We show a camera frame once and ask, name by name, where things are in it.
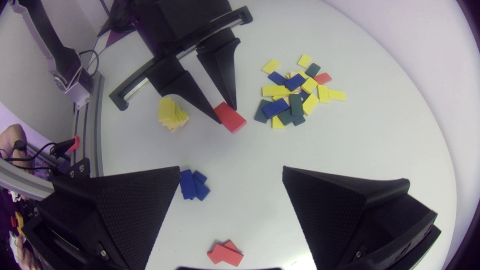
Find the white wall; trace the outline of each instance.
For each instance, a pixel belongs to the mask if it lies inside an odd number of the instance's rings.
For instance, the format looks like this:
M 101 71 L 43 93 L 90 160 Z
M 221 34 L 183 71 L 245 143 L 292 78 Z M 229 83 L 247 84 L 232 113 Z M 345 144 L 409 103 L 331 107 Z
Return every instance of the white wall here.
M 471 29 L 454 0 L 324 1 L 363 27 L 397 60 L 442 130 L 457 188 L 446 267 L 480 197 L 480 54 Z
M 82 8 L 85 16 L 87 17 L 90 25 L 93 27 L 95 33 L 98 34 L 102 26 L 108 19 L 107 13 L 102 7 L 99 0 L 77 0 L 78 4 Z M 110 10 L 113 4 L 113 0 L 104 0 L 106 6 Z
M 94 47 L 95 32 L 76 0 L 42 2 L 65 46 L 77 52 Z M 1 109 L 5 112 L 0 116 L 1 127 L 18 118 L 48 140 L 71 138 L 73 103 L 54 84 L 22 16 L 8 4 L 0 14 L 0 81 Z

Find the stack of yellow blocks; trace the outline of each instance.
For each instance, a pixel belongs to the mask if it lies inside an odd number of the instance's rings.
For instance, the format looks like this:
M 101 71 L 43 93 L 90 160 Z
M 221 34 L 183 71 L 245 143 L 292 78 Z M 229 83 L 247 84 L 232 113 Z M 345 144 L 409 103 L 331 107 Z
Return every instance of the stack of yellow blocks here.
M 158 121 L 162 125 L 174 132 L 177 128 L 184 126 L 190 119 L 185 111 L 180 110 L 180 107 L 175 103 L 171 97 L 160 99 L 158 108 Z

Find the red block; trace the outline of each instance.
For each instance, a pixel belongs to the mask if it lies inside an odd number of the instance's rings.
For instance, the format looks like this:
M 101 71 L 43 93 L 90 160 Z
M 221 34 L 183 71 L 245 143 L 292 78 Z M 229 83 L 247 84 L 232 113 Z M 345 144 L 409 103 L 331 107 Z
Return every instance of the red block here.
M 237 247 L 233 244 L 233 242 L 230 241 L 230 240 L 229 240 L 228 242 L 226 242 L 225 244 L 223 244 L 223 246 L 226 247 L 226 248 L 228 248 L 228 249 L 231 249 L 231 250 L 233 250 L 233 251 L 235 251 L 235 252 L 238 252 L 238 251 L 239 251 L 239 250 L 237 249 Z M 217 264 L 217 263 L 223 261 L 222 258 L 217 258 L 217 257 L 212 256 L 212 251 L 209 252 L 209 253 L 207 253 L 207 256 L 212 260 L 212 262 L 213 262 L 214 264 Z
M 319 75 L 313 77 L 313 79 L 315 81 L 317 81 L 318 84 L 324 85 L 324 84 L 330 82 L 332 80 L 332 77 L 330 77 L 330 75 L 328 75 L 328 73 L 325 72 L 325 73 L 322 73 L 322 74 L 319 74 Z
M 209 256 L 211 259 L 213 258 L 213 262 L 221 259 L 222 261 L 231 264 L 233 266 L 238 266 L 243 259 L 243 254 L 237 253 L 228 247 L 224 247 L 220 244 L 216 244 L 214 249 L 212 250 L 212 254 Z
M 225 102 L 220 103 L 214 110 L 222 124 L 232 134 L 235 134 L 247 124 L 247 121 Z
M 233 244 L 233 242 L 230 241 L 230 240 L 229 240 L 228 242 L 226 242 L 225 244 L 223 244 L 223 246 L 224 246 L 224 247 L 228 247 L 229 249 L 231 249 L 231 250 L 233 250 L 233 251 L 235 251 L 235 252 L 238 252 L 238 251 L 239 251 L 238 248 L 237 248 L 237 247 Z

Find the human hand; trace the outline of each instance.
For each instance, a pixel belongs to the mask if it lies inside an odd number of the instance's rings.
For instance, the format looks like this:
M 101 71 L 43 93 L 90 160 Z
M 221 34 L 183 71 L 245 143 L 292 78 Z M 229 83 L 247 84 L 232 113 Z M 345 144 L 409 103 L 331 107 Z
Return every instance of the human hand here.
M 22 270 L 41 270 L 40 264 L 35 256 L 26 248 L 24 248 L 24 237 L 18 236 L 17 240 L 18 265 Z

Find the finger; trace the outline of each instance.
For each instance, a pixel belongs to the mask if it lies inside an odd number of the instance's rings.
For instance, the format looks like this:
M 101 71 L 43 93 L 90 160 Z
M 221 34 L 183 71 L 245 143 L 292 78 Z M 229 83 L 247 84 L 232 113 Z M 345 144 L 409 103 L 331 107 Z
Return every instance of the finger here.
M 17 239 L 17 257 L 18 262 L 23 262 L 24 260 L 24 238 L 20 235 Z
M 30 261 L 32 260 L 32 253 L 30 253 L 28 249 L 24 248 L 24 254 L 25 254 L 24 263 L 26 265 L 30 265 Z

